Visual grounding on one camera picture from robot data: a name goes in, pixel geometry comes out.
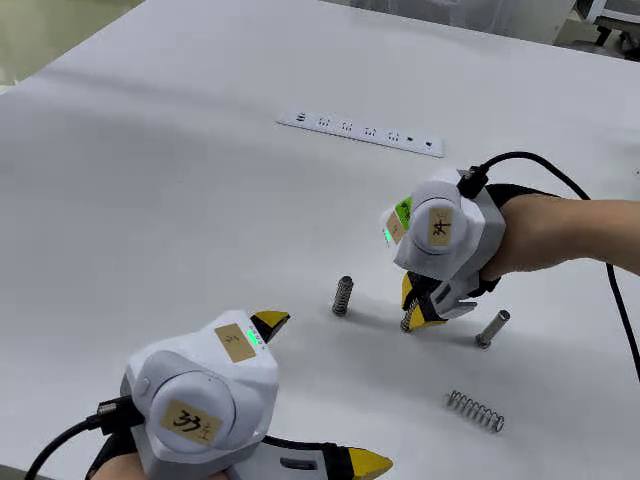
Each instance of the green led light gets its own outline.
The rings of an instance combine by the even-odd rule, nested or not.
[[[249,340],[254,345],[259,345],[260,344],[260,340],[258,340],[258,337],[256,337],[256,334],[253,333],[251,330],[247,330],[247,337],[249,337]]]

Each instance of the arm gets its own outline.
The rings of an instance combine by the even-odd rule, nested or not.
[[[106,462],[91,480],[147,480],[147,477],[142,471],[138,454],[130,453]],[[209,480],[227,480],[227,476],[219,473],[209,477]]]
[[[486,280],[592,258],[640,275],[640,202],[522,195],[501,209],[507,224]]]

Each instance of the metal spring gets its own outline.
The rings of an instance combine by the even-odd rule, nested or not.
[[[416,298],[411,302],[411,304],[409,305],[409,308],[407,309],[407,312],[404,314],[404,317],[400,322],[400,330],[402,330],[405,333],[411,333],[411,329],[409,328],[409,323],[411,322],[411,315],[413,314],[413,311],[416,309],[417,306],[418,306],[418,299]]]
[[[498,433],[504,427],[504,417],[502,415],[456,390],[449,394],[447,407],[453,408],[465,417],[470,418],[471,421],[492,432]]]
[[[331,308],[333,313],[335,313],[339,317],[342,317],[347,313],[347,306],[349,305],[351,290],[353,290],[353,280],[351,279],[351,277],[342,277],[338,282],[338,291],[336,292],[336,298],[333,301],[333,307]]]

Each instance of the black cable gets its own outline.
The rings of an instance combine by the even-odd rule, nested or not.
[[[557,168],[555,165],[549,162],[549,160],[531,152],[508,152],[508,153],[503,153],[501,155],[496,155],[495,157],[487,160],[485,163],[483,163],[479,167],[475,167],[474,169],[472,169],[471,175],[477,174],[477,175],[483,175],[486,177],[486,174],[491,167],[493,167],[494,165],[500,162],[503,162],[505,160],[509,160],[512,158],[524,158],[524,159],[536,162],[537,164],[546,168],[549,172],[555,175],[562,182],[564,182],[581,199],[590,200],[589,195],[587,195],[585,191],[582,190],[582,188],[580,188],[576,182],[571,180],[559,168]],[[622,294],[620,293],[620,287],[618,287],[618,281],[616,279],[616,274],[613,270],[613,265],[611,265],[610,263],[606,263],[605,265],[607,269],[607,277],[609,278],[609,285],[611,286],[611,291],[613,292],[613,298],[616,301],[616,306],[618,307],[618,312],[620,313],[620,319],[622,320],[622,326],[624,327],[624,332],[627,335],[627,341],[629,342],[629,348],[631,349],[631,357],[633,358],[633,364],[636,369],[636,375],[638,376],[638,381],[640,381],[640,352],[638,351],[638,345],[636,343],[636,339],[633,334],[633,329],[631,328],[631,322],[629,321],[629,314],[627,313],[627,308],[624,305],[624,300],[622,299]]]
[[[40,455],[36,457],[36,459],[31,464],[29,471],[24,476],[24,480],[35,480],[36,476],[38,475],[38,471],[40,470],[40,468],[42,468],[42,465],[44,465],[44,462],[46,462],[47,459],[51,456],[51,454],[55,452],[58,448],[60,448],[60,446],[63,443],[67,442],[68,440],[72,439],[73,437],[75,437],[76,435],[84,431],[93,430],[94,428],[98,428],[99,426],[100,426],[100,421],[98,416],[92,415],[91,417],[88,417],[86,420],[83,420],[82,422],[74,425],[73,427],[69,428],[68,430],[58,435],[49,443],[49,445],[47,445],[44,448],[44,450],[42,450],[42,452],[40,452]]]
[[[511,158],[525,158],[527,160],[531,160],[536,162],[538,165],[542,165],[544,168],[549,170],[553,175],[555,175],[558,179],[564,182],[571,190],[573,190],[576,195],[578,195],[582,200],[591,200],[589,195],[582,190],[576,182],[571,180],[566,173],[563,173],[558,167],[552,164],[546,158],[541,157],[540,155],[536,155],[531,152],[508,152],[503,153],[502,155],[496,155],[495,157],[487,160],[485,163],[480,165],[480,168],[485,171],[485,173],[493,167],[495,164],[503,162],[505,160],[509,160]]]
[[[100,428],[104,435],[109,435],[110,433],[140,425],[143,422],[144,416],[136,409],[129,395],[100,402],[95,415],[87,417],[82,422],[58,435],[40,452],[24,476],[24,480],[35,480],[38,471],[40,471],[42,465],[51,454],[60,448],[62,444],[84,431]]]

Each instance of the paper label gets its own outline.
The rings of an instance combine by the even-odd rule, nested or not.
[[[237,323],[218,327],[215,332],[233,363],[242,362],[256,356],[255,350],[249,344],[247,337],[244,336]]]
[[[400,240],[402,240],[402,237],[406,233],[406,230],[402,226],[402,223],[400,222],[398,214],[395,212],[395,210],[391,213],[391,216],[389,216],[389,220],[387,220],[386,226],[395,244],[399,244]]]
[[[429,210],[429,245],[432,247],[446,247],[451,242],[451,223],[453,209],[432,208]]]
[[[176,399],[169,402],[160,422],[160,426],[200,445],[211,445],[220,425],[219,418]]]

